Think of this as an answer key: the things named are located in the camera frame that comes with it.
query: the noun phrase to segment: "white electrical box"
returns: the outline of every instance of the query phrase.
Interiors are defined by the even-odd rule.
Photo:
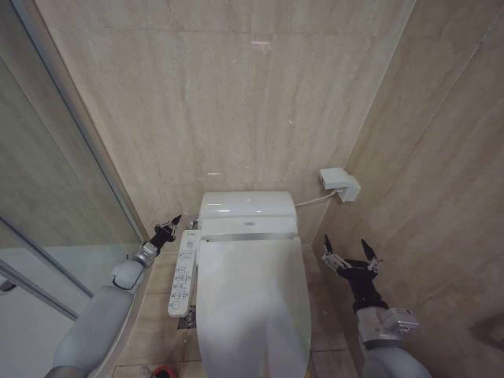
[[[182,233],[172,292],[168,303],[170,317],[185,317],[189,312],[193,279],[195,278],[196,253],[201,234],[200,230],[186,230]]]
[[[320,175],[325,189],[336,189],[342,202],[355,201],[361,186],[343,168],[321,169]]]

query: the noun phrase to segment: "glass shower door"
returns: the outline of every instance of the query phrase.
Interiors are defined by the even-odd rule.
[[[0,378],[44,377],[140,240],[10,2],[0,2],[0,123]]]

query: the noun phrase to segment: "power cord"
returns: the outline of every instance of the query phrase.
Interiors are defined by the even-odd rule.
[[[331,191],[331,193],[329,193],[328,195],[325,195],[324,197],[320,197],[320,198],[315,198],[315,199],[310,199],[309,201],[306,201],[306,202],[300,202],[300,203],[296,203],[294,205],[294,207],[299,207],[299,206],[304,206],[304,205],[309,205],[310,203],[314,203],[314,202],[318,202],[318,201],[322,201],[323,199],[326,199],[326,198],[329,198],[333,195],[335,195],[337,193],[337,189],[334,189],[333,191]]]

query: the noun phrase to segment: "floor drain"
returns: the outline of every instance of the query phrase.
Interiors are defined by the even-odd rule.
[[[196,328],[196,306],[189,306],[189,312],[185,317],[179,318],[178,329]]]

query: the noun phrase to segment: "white toilet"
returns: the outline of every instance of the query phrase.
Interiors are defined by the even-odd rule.
[[[197,330],[208,378],[303,378],[311,317],[289,193],[205,193],[198,228]]]

